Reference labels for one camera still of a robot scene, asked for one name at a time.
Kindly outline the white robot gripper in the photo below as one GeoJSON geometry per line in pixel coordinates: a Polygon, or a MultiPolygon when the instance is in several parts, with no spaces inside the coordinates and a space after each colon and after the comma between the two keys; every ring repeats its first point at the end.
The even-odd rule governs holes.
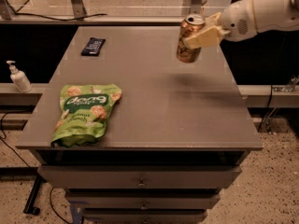
{"type": "Polygon", "coordinates": [[[232,3],[222,13],[206,17],[206,25],[210,27],[183,39],[188,49],[216,46],[224,38],[232,42],[253,38],[258,34],[253,0],[232,3]]]}

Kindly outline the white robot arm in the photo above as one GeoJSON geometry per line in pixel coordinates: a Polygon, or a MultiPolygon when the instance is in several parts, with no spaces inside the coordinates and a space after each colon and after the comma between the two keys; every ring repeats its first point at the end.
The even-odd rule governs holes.
{"type": "Polygon", "coordinates": [[[188,49],[205,48],[223,39],[238,42],[271,30],[299,30],[299,0],[237,1],[207,17],[204,27],[184,38],[183,44],[188,49]]]}

